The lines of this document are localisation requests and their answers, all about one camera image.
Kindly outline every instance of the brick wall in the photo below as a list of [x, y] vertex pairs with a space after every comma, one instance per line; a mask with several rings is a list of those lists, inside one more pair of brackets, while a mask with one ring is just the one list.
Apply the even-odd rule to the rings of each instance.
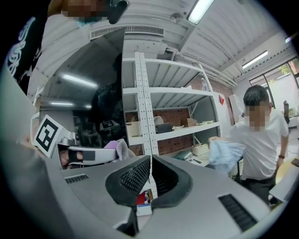
[[[154, 117], [161, 116], [165, 123], [171, 123], [174, 126], [180, 126], [181, 120], [189, 118], [188, 109], [177, 109], [177, 110], [154, 110]], [[136, 112], [126, 113], [126, 121], [138, 121], [138, 115]], [[193, 145], [192, 135], [185, 135], [181, 137], [176, 137], [168, 140], [158, 141], [159, 154], [169, 154], [174, 151], [182, 150], [184, 148], [189, 148]], [[142, 155], [142, 145], [130, 146], [130, 149], [136, 155]]]
[[[202, 81], [201, 81], [202, 76], [195, 77], [189, 85], [191, 85], [192, 89], [194, 90], [201, 90], [202, 88]], [[234, 116], [233, 116], [233, 110], [229, 102], [229, 96], [233, 94], [233, 90], [231, 88], [228, 88], [224, 86], [223, 84], [220, 84], [217, 81], [210, 80], [211, 86], [213, 91], [223, 94], [225, 97], [225, 102], [228, 105], [228, 113], [229, 113], [229, 118], [230, 118], [230, 124], [234, 125]]]

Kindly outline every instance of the ceiling light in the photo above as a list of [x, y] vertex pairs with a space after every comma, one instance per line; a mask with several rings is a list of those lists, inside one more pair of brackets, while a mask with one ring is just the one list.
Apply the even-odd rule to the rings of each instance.
[[296, 32], [295, 34], [293, 34], [290, 37], [286, 38], [285, 43], [288, 43], [290, 40], [293, 40], [298, 34], [299, 34], [299, 32]]
[[187, 19], [194, 24], [198, 24], [213, 2], [214, 0], [198, 0]]
[[291, 37], [286, 38], [285, 43], [288, 43], [291, 39]]
[[86, 86], [89, 86], [89, 87], [92, 87], [92, 88], [98, 88], [98, 85], [93, 83], [93, 82], [89, 82], [89, 81], [86, 81], [86, 80], [82, 80], [80, 78], [77, 78], [77, 77], [74, 77], [74, 76], [70, 76], [70, 75], [67, 75], [67, 74], [63, 74], [61, 76], [63, 79], [65, 80], [69, 80], [69, 81], [73, 81], [73, 82], [77, 82], [79, 84], [83, 84], [83, 85], [86, 85]]
[[266, 55], [268, 55], [268, 51], [265, 51], [262, 54], [258, 55], [257, 57], [253, 58], [251, 61], [243, 65], [242, 68], [245, 69], [246, 67], [250, 66], [251, 64], [253, 64], [254, 62], [258, 61], [259, 59], [263, 58]]
[[73, 103], [65, 103], [65, 102], [51, 102], [51, 105], [74, 106]]

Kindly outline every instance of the white t-shirt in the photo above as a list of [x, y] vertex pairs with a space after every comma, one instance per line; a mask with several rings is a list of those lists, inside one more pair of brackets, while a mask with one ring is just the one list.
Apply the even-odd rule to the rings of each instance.
[[254, 132], [249, 128], [248, 116], [232, 127], [228, 140], [246, 146], [242, 180], [246, 178], [262, 180], [273, 176], [280, 136], [286, 137], [288, 133], [284, 116], [276, 109], [272, 109], [269, 122], [260, 132]]

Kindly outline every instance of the black pants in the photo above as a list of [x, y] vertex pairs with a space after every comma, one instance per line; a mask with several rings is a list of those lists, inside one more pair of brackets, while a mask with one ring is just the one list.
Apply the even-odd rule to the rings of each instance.
[[274, 174], [271, 178], [263, 180], [247, 178], [246, 180], [241, 180], [241, 184], [260, 197], [268, 205], [269, 191], [275, 186], [275, 176], [276, 174]]

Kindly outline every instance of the white device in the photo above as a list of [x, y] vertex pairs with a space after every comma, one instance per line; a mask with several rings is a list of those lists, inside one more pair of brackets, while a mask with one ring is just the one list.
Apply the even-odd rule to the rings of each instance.
[[69, 158], [70, 164], [97, 165], [117, 159], [115, 149], [87, 148], [78, 145], [78, 136], [58, 124], [49, 115], [46, 115], [40, 124], [32, 142], [48, 158], [55, 160], [62, 169], [59, 156], [59, 146], [65, 146], [69, 151], [82, 152], [83, 160]]

